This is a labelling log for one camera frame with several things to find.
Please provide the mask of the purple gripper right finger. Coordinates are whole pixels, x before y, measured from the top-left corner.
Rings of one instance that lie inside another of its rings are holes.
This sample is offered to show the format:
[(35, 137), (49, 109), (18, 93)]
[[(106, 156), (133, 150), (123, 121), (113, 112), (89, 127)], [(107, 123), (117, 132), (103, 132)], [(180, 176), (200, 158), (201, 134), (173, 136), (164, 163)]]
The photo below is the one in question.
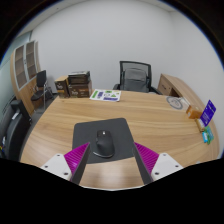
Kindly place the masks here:
[(174, 160), (169, 154), (158, 154), (139, 143), (134, 143), (132, 151), (136, 159), (142, 181), (145, 185), (183, 168), (183, 166)]

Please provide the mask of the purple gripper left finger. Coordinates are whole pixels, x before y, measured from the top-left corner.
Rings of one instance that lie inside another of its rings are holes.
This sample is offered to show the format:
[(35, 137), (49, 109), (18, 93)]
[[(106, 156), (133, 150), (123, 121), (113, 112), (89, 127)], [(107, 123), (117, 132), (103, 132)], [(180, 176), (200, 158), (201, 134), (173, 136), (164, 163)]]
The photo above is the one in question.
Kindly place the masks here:
[(85, 143), (65, 155), (54, 155), (41, 166), (41, 169), (78, 185), (84, 173), (89, 153), (90, 144)]

